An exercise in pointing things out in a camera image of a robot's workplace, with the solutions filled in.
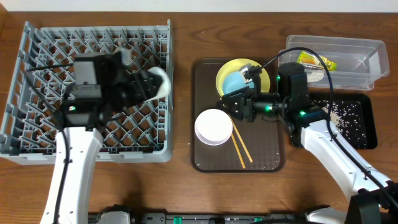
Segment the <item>clear plastic wrap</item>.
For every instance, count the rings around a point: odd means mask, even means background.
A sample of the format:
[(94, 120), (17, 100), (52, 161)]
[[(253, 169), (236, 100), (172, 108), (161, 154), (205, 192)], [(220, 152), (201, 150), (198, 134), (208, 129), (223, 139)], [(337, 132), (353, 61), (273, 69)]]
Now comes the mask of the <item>clear plastic wrap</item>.
[(323, 70), (307, 70), (307, 81), (309, 83), (315, 83), (322, 80), (325, 76), (325, 72)]

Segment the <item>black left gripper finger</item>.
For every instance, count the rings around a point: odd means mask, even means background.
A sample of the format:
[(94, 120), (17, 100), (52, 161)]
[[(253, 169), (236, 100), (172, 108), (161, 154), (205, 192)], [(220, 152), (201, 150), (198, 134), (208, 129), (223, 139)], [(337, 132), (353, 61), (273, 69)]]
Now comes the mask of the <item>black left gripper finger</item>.
[(133, 76), (134, 104), (149, 101), (152, 98), (152, 78), (150, 76)]
[(164, 96), (164, 77), (161, 73), (149, 70), (144, 71), (142, 76), (150, 76), (152, 78), (152, 98), (158, 99)]

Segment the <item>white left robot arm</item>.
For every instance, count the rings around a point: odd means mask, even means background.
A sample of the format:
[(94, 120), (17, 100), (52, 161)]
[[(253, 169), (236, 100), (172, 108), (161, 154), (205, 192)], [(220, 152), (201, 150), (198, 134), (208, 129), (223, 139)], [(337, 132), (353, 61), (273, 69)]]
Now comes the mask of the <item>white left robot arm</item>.
[(42, 223), (88, 223), (101, 130), (130, 107), (163, 98), (171, 81), (160, 67), (128, 73), (129, 54), (83, 54), (73, 63), (75, 82), (65, 90), (54, 116), (56, 158)]

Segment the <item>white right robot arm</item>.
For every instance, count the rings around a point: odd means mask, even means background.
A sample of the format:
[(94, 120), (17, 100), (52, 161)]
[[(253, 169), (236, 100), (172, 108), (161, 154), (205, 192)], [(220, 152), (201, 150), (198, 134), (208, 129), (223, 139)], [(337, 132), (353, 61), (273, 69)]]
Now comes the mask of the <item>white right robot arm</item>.
[(331, 111), (311, 103), (307, 80), (305, 67), (289, 62), (278, 67), (276, 94), (261, 95), (248, 87), (224, 93), (215, 109), (197, 116), (195, 136), (219, 146), (232, 137), (233, 119), (252, 121), (258, 113), (278, 117), (291, 140), (321, 162), (349, 199), (345, 213), (324, 205), (300, 218), (265, 223), (397, 223), (397, 183), (361, 157), (331, 121)]

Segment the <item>light blue bowl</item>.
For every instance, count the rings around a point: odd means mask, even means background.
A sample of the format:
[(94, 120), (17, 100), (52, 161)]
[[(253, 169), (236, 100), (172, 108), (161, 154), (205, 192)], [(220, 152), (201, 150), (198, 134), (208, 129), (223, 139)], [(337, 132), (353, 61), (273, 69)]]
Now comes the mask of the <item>light blue bowl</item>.
[(222, 91), (226, 95), (233, 91), (239, 90), (245, 87), (254, 88), (253, 82), (246, 83), (244, 75), (241, 72), (230, 73), (223, 81)]

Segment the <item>green yellow snack wrapper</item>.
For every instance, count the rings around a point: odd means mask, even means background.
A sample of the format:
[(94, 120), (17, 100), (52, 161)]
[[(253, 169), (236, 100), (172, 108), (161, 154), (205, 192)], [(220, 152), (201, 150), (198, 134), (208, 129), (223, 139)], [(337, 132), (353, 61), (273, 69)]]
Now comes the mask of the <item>green yellow snack wrapper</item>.
[(297, 63), (302, 64), (305, 68), (308, 69), (323, 70), (324, 66), (321, 63), (321, 61), (323, 61), (329, 71), (336, 71), (337, 64), (335, 62), (327, 59), (322, 55), (320, 55), (319, 57), (320, 59), (314, 54), (302, 51), (297, 58)]

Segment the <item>white cup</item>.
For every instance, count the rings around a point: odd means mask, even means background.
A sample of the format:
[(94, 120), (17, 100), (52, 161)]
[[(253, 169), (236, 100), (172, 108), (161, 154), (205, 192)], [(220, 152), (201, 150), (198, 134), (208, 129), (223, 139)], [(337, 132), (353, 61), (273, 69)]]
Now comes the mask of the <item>white cup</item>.
[(160, 67), (151, 67), (148, 70), (139, 70), (133, 73), (139, 84), (143, 101), (151, 101), (167, 96), (172, 89), (172, 84), (167, 73)]

